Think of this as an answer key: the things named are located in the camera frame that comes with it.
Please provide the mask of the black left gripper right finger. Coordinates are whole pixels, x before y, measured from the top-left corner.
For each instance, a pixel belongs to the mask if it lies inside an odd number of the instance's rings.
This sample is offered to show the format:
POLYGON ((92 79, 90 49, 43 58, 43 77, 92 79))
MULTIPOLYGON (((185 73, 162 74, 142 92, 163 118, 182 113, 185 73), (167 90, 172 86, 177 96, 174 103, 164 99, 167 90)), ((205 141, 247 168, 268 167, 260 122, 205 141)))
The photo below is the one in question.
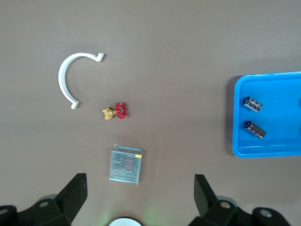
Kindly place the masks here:
POLYGON ((194 200, 199 216, 190 226, 287 226, 288 221, 276 210, 257 207, 249 214, 233 202, 218 199, 202 174, 194 177, 194 200))

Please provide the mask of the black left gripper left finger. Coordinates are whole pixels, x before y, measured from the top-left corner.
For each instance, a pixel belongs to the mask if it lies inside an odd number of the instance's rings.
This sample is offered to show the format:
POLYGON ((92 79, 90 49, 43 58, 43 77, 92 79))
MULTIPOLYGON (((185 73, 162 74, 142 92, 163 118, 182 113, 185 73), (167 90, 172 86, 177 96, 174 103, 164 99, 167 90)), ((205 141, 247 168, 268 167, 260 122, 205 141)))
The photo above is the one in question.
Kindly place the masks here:
POLYGON ((78 173, 59 194, 40 198, 28 209, 0 207, 2 226, 70 226, 87 199, 87 175, 78 173))

